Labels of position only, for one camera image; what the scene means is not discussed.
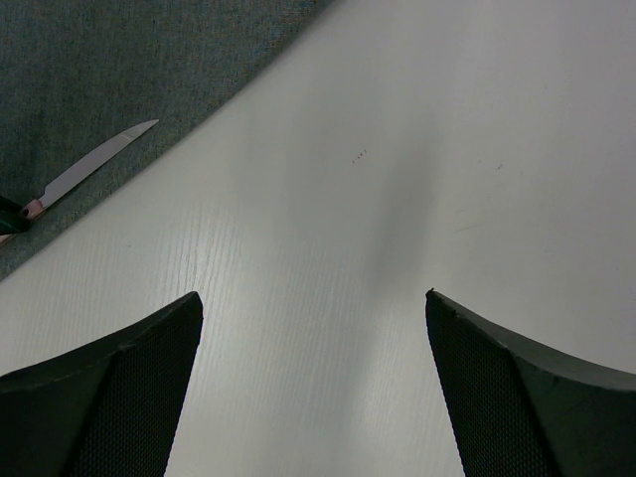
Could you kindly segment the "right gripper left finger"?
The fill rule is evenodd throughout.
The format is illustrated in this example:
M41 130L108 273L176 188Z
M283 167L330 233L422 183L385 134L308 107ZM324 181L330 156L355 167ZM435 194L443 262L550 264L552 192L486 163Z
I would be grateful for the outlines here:
M162 476L203 328L190 292L1 378L4 476Z

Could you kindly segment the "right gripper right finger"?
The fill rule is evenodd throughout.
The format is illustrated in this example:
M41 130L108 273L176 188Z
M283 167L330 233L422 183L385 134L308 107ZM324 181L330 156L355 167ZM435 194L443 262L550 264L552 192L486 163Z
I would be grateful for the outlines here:
M426 329L465 475L634 475L634 375L526 338L435 290Z

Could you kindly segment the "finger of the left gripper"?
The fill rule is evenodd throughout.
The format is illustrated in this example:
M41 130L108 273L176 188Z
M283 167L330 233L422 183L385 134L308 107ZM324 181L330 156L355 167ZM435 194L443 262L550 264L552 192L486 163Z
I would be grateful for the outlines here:
M31 226L28 215L27 209L0 197L0 234L15 235L26 232Z

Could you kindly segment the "grey cloth napkin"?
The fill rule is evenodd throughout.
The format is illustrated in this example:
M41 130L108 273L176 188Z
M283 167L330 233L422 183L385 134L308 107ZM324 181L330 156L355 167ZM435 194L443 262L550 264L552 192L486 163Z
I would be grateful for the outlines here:
M1 247L9 275L207 120L323 1L5 1L1 194L24 205L84 154L149 132Z

